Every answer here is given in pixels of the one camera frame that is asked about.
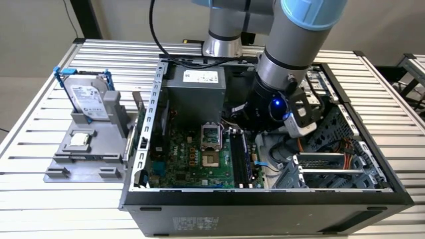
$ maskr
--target motherboard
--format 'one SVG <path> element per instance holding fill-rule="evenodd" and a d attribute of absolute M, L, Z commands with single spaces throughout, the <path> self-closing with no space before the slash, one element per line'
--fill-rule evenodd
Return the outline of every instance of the motherboard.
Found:
<path fill-rule="evenodd" d="M 259 158 L 256 145 L 248 141 L 235 144 L 236 134 L 236 130 L 215 123 L 194 130 L 171 129 L 168 152 L 162 157 L 152 155 L 151 186 L 264 188 L 262 168 L 254 164 Z"/>

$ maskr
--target cpu chip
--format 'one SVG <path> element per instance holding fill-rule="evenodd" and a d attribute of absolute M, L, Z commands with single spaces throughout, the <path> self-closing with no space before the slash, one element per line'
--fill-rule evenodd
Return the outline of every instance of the cpu chip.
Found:
<path fill-rule="evenodd" d="M 88 133 L 76 133 L 71 138 L 70 146 L 86 146 L 90 137 Z"/>
<path fill-rule="evenodd" d="M 220 167 L 219 152 L 215 152 L 215 151 L 203 152 L 203 167 Z"/>

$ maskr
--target metal case frame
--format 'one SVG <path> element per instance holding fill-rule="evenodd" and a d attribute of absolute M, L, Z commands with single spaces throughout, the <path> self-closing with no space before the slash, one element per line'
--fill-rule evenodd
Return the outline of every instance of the metal case frame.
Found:
<path fill-rule="evenodd" d="M 208 58 L 192 58 L 206 64 Z M 228 65 L 248 64 L 230 62 Z M 343 87 L 327 64 L 322 64 L 340 102 L 368 144 L 378 163 L 387 175 L 391 193 L 358 193 L 339 189 L 314 191 L 292 190 L 163 190 L 135 187 L 144 184 L 150 164 L 148 150 L 156 102 L 162 90 L 168 59 L 160 59 L 154 81 L 142 137 L 148 139 L 146 148 L 136 153 L 134 167 L 126 179 L 122 207 L 130 211 L 146 236 L 264 236 L 351 234 L 414 205 L 414 201 L 388 161 L 363 124 Z"/>

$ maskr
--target hard drive label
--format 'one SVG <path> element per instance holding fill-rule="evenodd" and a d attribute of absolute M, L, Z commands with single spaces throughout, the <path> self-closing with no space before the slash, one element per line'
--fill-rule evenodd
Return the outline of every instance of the hard drive label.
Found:
<path fill-rule="evenodd" d="M 99 94 L 99 90 L 92 86 L 74 85 L 74 95 L 83 113 L 94 120 L 108 120 L 108 113 Z"/>

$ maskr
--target floor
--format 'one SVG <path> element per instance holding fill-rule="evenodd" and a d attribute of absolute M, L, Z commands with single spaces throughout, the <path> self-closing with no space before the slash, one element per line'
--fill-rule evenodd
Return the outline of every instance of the floor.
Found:
<path fill-rule="evenodd" d="M 11 130 L 46 78 L 0 77 L 0 128 Z M 0 142 L 7 132 L 0 130 Z"/>

